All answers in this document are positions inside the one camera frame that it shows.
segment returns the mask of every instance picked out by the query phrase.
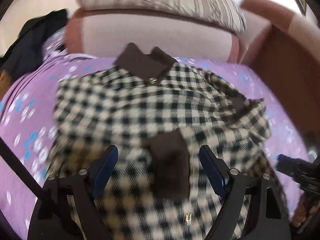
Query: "blue gripper pad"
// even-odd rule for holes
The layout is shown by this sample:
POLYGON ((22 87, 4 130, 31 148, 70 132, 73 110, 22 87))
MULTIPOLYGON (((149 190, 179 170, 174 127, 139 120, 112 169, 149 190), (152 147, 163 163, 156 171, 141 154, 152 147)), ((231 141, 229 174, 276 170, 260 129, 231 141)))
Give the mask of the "blue gripper pad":
POLYGON ((204 171, 211 183, 211 186, 218 196, 220 196, 223 200, 227 196, 227 192, 225 190, 226 184, 228 184, 228 180, 222 176, 218 167, 214 162, 214 158, 219 160, 211 149, 207 146, 201 146, 199 150, 199 159, 204 168, 204 171))
POLYGON ((94 177, 93 189, 91 192, 91 196, 93 197, 93 199, 96 199, 97 197, 102 195, 107 185, 107 182, 116 166, 117 161, 118 161, 118 149, 116 146, 113 146, 109 155, 107 156, 102 166, 98 170, 96 176, 94 177))

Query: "brown collar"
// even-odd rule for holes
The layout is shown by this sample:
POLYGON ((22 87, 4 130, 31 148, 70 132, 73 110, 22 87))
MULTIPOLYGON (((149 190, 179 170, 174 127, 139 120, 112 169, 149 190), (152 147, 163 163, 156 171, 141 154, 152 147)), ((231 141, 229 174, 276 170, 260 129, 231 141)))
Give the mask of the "brown collar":
POLYGON ((134 43, 129 43, 114 64, 150 84, 158 85, 176 62, 158 47, 145 55, 134 43))

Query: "metal screw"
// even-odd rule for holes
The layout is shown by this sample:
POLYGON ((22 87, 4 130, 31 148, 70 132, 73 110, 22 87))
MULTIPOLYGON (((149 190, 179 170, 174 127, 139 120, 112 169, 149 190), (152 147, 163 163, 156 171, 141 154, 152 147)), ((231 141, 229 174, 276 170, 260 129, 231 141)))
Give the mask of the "metal screw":
POLYGON ((238 175, 238 174, 239 174, 239 171, 238 171, 237 169, 231 169, 231 170, 230 170, 230 173, 231 173, 232 175, 238 175))
POLYGON ((264 179, 266 179, 266 180, 270 179, 270 175, 269 175, 269 174, 266 174, 266 173, 264 173, 264 174, 262 175, 262 177, 263 177, 264 179))
POLYGON ((86 175, 87 173, 88 173, 88 170, 86 170, 86 169, 82 169, 82 170, 79 171, 79 174, 82 175, 82 176, 86 175))
POLYGON ((48 176, 48 180, 54 180, 56 178, 56 175, 51 174, 48 176))

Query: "gingham fabric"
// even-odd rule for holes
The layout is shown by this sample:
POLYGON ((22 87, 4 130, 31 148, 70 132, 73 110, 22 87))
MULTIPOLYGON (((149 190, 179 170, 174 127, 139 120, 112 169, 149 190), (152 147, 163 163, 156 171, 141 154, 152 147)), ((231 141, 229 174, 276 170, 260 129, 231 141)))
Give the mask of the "gingham fabric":
MULTIPOLYGON (((204 239, 222 203, 199 162, 199 148, 207 144, 229 167, 246 172, 270 136, 262 99, 246 100, 214 73, 179 63, 158 86, 113 66, 61 81, 56 99, 58 134, 48 174, 75 174, 109 144, 118 147, 115 170, 95 201, 114 239, 204 239), (245 100, 241 113, 233 98, 245 100), (145 141, 177 128, 190 154, 190 195, 180 201, 155 199, 145 141)), ((234 239, 247 208, 245 198, 234 239)))
POLYGON ((289 211, 287 210, 287 199, 285 197, 284 189, 276 176, 276 173, 269 163, 267 157, 263 152, 261 152, 261 155, 257 159, 257 161, 253 164, 252 168, 247 172, 247 174, 250 177, 261 177, 264 173, 269 174, 271 179, 273 180, 273 183, 276 185, 276 189, 278 190, 281 200, 283 201, 283 204, 286 208, 287 214, 289 211))

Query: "dark jacket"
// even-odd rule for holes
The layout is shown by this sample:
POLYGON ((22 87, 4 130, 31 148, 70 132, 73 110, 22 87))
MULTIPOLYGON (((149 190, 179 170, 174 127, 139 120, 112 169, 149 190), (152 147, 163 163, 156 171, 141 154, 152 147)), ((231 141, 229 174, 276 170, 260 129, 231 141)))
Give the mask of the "dark jacket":
POLYGON ((0 71, 6 70, 12 83, 24 74, 35 71, 43 63, 43 43, 65 26, 67 20, 65 9, 28 20, 20 31, 18 39, 0 60, 0 71))

